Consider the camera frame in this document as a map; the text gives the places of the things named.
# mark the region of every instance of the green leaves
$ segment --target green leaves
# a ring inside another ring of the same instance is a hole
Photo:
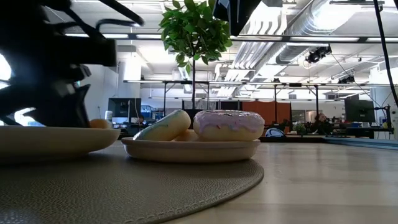
[[[177,9],[181,8],[181,5],[178,1],[173,1],[173,6],[176,7]]]
[[[196,5],[193,0],[184,0],[184,4],[189,11],[195,11]]]
[[[159,24],[163,29],[165,50],[176,53],[177,65],[185,67],[188,73],[192,71],[189,59],[201,59],[208,65],[219,60],[221,53],[232,46],[228,23],[213,18],[216,1],[202,1],[194,3],[193,0],[184,0],[187,10],[183,11],[184,6],[172,0],[175,9],[167,8]]]

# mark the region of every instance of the pink frosted donut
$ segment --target pink frosted donut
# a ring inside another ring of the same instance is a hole
[[[253,141],[262,135],[264,119],[248,111],[201,111],[193,129],[204,141]]]

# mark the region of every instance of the gray placemat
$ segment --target gray placemat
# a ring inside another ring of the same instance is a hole
[[[162,164],[130,159],[121,146],[0,166],[0,223],[160,223],[231,199],[263,175],[252,160]]]

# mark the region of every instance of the ceiling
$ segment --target ceiling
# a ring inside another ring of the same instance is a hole
[[[171,1],[146,0],[146,1],[120,1],[126,7],[133,10],[145,20],[145,26],[130,28],[121,26],[104,26],[101,32],[104,33],[156,33],[158,32],[158,24],[162,20],[164,6],[172,7]],[[301,11],[301,9],[309,2],[309,0],[296,0],[297,5],[286,9],[287,22]],[[387,0],[381,17],[386,36],[398,36],[398,13],[393,6],[392,0]],[[94,26],[95,22],[104,19],[126,19],[124,16],[113,11],[109,7],[93,0],[75,0],[72,8],[85,22]],[[64,13],[47,9],[47,15],[51,22],[70,21],[71,19]],[[81,32],[80,30],[70,30],[69,32]],[[363,7],[359,12],[355,13],[345,24],[337,28],[332,35],[374,35],[379,36],[376,16],[373,6]],[[171,74],[177,68],[174,55],[169,55],[164,50],[163,43],[156,40],[119,40],[118,45],[137,47],[142,59],[146,63],[142,74],[145,78],[151,78],[155,74]],[[222,54],[220,60],[233,61],[241,46],[240,42],[234,42],[233,46],[227,52]],[[389,55],[398,56],[398,44],[389,44],[387,46]],[[382,56],[380,44],[331,44],[331,49],[336,59],[341,65],[347,69]],[[122,60],[129,56],[129,53],[120,53],[119,58]],[[306,82],[322,81],[332,75],[341,73],[343,70],[336,63],[333,57],[324,58],[321,63],[310,67],[303,64],[303,58],[299,58],[293,65],[286,67],[283,72],[285,75],[279,77],[282,82]],[[215,70],[216,63],[210,63],[209,66],[203,62],[197,63],[198,70]],[[357,72],[357,81],[366,81],[368,79],[369,70],[367,68]]]

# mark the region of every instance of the desk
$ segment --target desk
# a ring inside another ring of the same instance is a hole
[[[334,144],[262,143],[262,182],[217,207],[168,224],[394,223],[398,153]]]

